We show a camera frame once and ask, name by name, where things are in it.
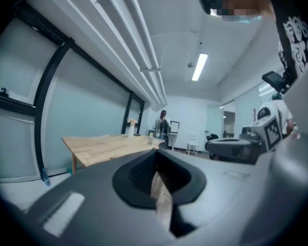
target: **black and white square marker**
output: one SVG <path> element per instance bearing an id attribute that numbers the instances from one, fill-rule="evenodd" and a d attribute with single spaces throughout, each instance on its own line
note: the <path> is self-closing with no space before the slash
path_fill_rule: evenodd
<path id="1" fill-rule="evenodd" d="M 277 120 L 272 120 L 268 125 L 264 127 L 268 149 L 272 149 L 281 139 L 281 132 L 278 128 Z"/>

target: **white chair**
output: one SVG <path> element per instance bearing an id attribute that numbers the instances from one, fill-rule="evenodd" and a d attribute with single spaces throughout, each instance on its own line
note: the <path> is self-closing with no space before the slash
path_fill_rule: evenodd
<path id="1" fill-rule="evenodd" d="M 196 156 L 197 156 L 197 151 L 198 151 L 199 145 L 197 144 L 196 140 L 197 140 L 196 135 L 189 135 L 188 143 L 187 143 L 187 147 L 186 147 L 186 152 L 187 152 L 188 155 L 190 153 L 195 153 Z"/>

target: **table leg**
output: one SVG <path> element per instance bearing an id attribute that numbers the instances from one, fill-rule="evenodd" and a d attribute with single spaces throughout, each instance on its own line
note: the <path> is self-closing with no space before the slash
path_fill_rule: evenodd
<path id="1" fill-rule="evenodd" d="M 72 155 L 72 174 L 76 173 L 76 157 Z"/>

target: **ceiling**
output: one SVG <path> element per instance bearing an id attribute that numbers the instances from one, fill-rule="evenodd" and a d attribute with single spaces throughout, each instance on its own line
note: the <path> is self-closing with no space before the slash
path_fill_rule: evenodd
<path id="1" fill-rule="evenodd" d="M 260 20 L 247 23 L 223 22 L 206 15 L 198 0 L 138 0 L 147 28 L 162 66 L 167 94 L 169 85 L 179 90 L 218 90 L 219 82 L 233 66 L 261 25 Z M 198 81 L 191 81 L 199 53 L 208 54 Z"/>

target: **person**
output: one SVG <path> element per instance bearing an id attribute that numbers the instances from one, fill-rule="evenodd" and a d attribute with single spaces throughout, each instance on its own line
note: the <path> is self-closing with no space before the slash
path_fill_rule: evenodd
<path id="1" fill-rule="evenodd" d="M 275 21 L 278 54 L 289 85 L 308 70 L 308 0 L 199 0 L 207 14 L 228 21 L 268 17 Z"/>
<path id="2" fill-rule="evenodd" d="M 267 115 L 270 115 L 271 111 L 268 109 L 276 109 L 279 114 L 279 122 L 280 128 L 282 131 L 283 138 L 286 138 L 291 134 L 294 129 L 294 120 L 290 110 L 287 108 L 284 100 L 282 99 L 282 95 L 276 93 L 272 95 L 272 101 L 268 101 L 268 103 L 264 103 L 258 112 L 257 119 L 261 119 Z"/>
<path id="3" fill-rule="evenodd" d="M 166 111 L 162 110 L 160 116 L 155 120 L 155 131 L 158 133 L 160 131 L 160 124 L 163 120 L 166 120 L 169 127 L 171 128 L 171 121 L 166 117 Z"/>

